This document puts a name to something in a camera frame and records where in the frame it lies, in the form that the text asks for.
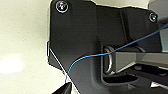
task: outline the screw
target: screw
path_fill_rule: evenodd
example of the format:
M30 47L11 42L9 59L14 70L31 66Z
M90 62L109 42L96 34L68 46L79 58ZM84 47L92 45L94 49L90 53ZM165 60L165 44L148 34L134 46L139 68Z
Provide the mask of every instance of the screw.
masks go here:
M60 13L65 13L68 10L68 4L65 1L58 1L56 3L56 9Z
M150 19L151 22L156 22L156 20L157 20L157 14L150 13L149 19Z
M142 66L135 66L134 68L139 71L142 70Z

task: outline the white wall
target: white wall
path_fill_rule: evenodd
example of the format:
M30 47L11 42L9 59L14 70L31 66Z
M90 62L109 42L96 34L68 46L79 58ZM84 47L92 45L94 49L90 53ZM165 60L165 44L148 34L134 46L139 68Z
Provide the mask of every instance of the white wall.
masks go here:
M0 94L51 94L64 84L47 64L50 0L0 0Z

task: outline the black panel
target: black panel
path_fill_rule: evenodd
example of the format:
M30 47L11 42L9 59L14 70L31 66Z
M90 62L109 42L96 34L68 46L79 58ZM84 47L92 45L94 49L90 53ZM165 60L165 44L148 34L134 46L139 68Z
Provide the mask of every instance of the black panel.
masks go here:
M98 37L104 46L121 46L127 41L119 8L97 6Z
M66 72L77 58L101 53L107 45L118 48L157 29L157 23L147 20L146 15L150 13L148 10L96 6L91 1L82 0L64 1L68 4L68 10L65 13L57 11L57 0L51 2L49 48ZM140 46L147 52L160 52L159 34L121 51L139 52L135 46ZM74 64L69 76L79 92L81 94L129 94L131 91L128 89L128 84L138 81L139 77L131 75L118 78L103 77L102 63L104 62L102 61L102 57L92 57ZM54 64L56 62L50 53L49 63L60 68L58 64Z
M123 8L122 9L124 22L128 25L128 32L133 40L142 38L158 29L156 22L151 22L149 19L150 13L153 11L140 8ZM146 52L161 52L160 34L156 34L150 38L138 42L138 46L145 49Z

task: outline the blue wire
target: blue wire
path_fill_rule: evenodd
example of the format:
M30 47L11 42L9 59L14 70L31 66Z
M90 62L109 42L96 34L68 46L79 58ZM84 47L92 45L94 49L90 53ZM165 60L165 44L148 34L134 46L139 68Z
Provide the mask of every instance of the blue wire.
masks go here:
M146 38L148 38L148 37L151 37L151 36L153 36L153 35L159 33L160 30L165 29L166 27L168 27L168 23L165 24L164 26L162 26L161 28L159 28L158 30L156 30L155 32L153 32L153 33L151 33L151 34L149 34L149 35L147 35L147 36L145 36L145 37L142 37L142 38L140 38L140 39L137 39L137 40L135 40L135 41L132 41L132 42L130 42L130 43L128 43L128 44L126 44L126 45L124 45L124 46L122 46L122 47L119 47L119 48L113 50L112 52L103 53L103 54L88 55L88 56L84 56L84 57L81 57L81 58L75 60L75 61L71 64L71 66L69 67L69 70L68 70L67 75L66 75L65 83L66 83L67 76L69 75L71 68L73 67L73 65L74 65L76 62L78 62L78 61L80 61L80 60L82 60L82 59L85 59L85 58L89 58L89 57L104 56L104 55L108 55L108 54L114 53L114 52L116 52L116 51L118 51L118 50L121 50L121 49L123 49L123 48L125 48L125 47L127 47L127 46L130 46L130 45L132 45L132 44L134 44L134 43L136 43L136 42L138 42L138 41L141 41L141 40L144 40L144 39L146 39Z

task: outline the thin cable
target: thin cable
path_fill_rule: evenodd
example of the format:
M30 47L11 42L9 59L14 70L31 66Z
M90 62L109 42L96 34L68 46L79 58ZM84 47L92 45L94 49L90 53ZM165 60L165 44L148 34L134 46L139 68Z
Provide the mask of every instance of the thin cable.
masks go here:
M130 46L130 45L132 45L132 44L134 44L134 43L136 43L136 42L139 42L139 41L141 41L141 40L144 40L144 39L146 39L146 38L149 38L149 37L151 37L151 36L153 36L153 35L159 33L160 30L165 29L166 27L168 27L168 23L165 24L164 26L162 26L161 28L159 28L158 30L156 30L155 32L153 32L153 33L151 33L151 34L149 34L149 35L147 35L147 36L145 36L145 37L142 37L142 38L140 38L140 39L137 39L137 40L135 40L135 41L132 41L132 42L130 42L130 43L128 43L128 44L126 44L126 45L124 45L124 46L122 46L122 47L119 47L119 48L115 49L115 50L112 51L112 52L103 53L103 54L88 55L88 56L81 57L81 58L75 60L75 61L71 64L71 66L69 67L69 70L68 70L68 72L67 72L67 75L69 75L69 73L70 73L71 68L73 67L73 65L74 65L76 62L78 62L78 61L80 61L80 60L82 60L82 59L89 58L89 57L96 57L96 56L104 56L104 55L108 55L108 54L114 53L114 52L116 52L116 51L118 51L118 50L121 50L121 49L123 49L123 48L125 48L125 47L127 47L127 46Z

